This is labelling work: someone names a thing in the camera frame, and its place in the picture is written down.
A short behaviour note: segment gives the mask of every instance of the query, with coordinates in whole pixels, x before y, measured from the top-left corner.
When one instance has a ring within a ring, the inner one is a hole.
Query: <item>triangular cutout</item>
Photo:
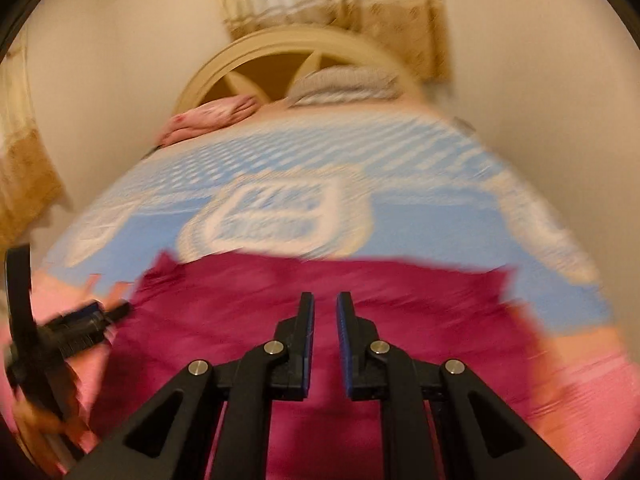
[[[127,435],[124,441],[125,446],[150,458],[159,457],[181,403],[182,392],[172,393]]]
[[[499,458],[524,446],[524,437],[483,396],[471,392],[468,397],[489,456]]]

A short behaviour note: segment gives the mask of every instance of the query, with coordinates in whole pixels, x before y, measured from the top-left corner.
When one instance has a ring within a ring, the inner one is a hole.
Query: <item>patterned bedspread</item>
[[[60,238],[34,296],[124,290],[163,248],[514,267],[511,295],[541,329],[536,429],[590,479],[638,429],[636,370],[593,263],[510,168],[424,110],[258,114],[156,152]]]

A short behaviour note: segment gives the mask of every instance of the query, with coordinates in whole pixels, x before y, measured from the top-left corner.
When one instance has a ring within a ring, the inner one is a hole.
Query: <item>maroon cloth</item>
[[[166,253],[138,283],[118,330],[92,429],[105,435],[194,359],[238,359],[316,297],[311,388],[304,402],[275,402],[270,479],[382,478],[379,405],[346,399],[335,320],[338,292],[359,316],[414,357],[467,362],[521,415],[529,415],[532,335],[500,304],[508,273],[390,261],[302,261],[249,254],[177,264]]]

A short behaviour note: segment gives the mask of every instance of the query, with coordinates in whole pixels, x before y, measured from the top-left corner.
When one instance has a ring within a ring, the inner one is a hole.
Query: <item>silver screw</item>
[[[371,348],[371,351],[374,354],[386,354],[387,352],[389,352],[391,346],[389,346],[389,343],[387,343],[386,341],[374,341],[373,343],[371,343],[371,345],[369,345],[369,348]]]
[[[202,375],[204,372],[209,370],[209,365],[206,361],[197,360],[189,363],[188,369],[191,375]]]
[[[280,341],[274,340],[265,343],[262,348],[264,348],[264,351],[267,352],[267,354],[275,355],[284,350],[284,345]]]
[[[458,375],[465,371],[465,364],[457,359],[449,359],[444,367],[450,374]]]

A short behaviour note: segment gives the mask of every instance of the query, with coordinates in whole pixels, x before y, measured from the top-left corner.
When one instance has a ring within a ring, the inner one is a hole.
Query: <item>headboard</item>
[[[188,83],[174,113],[241,93],[266,104],[282,99],[303,75],[340,64],[395,73],[405,94],[423,96],[418,77],[375,42],[335,27],[285,25],[244,36],[216,54]]]

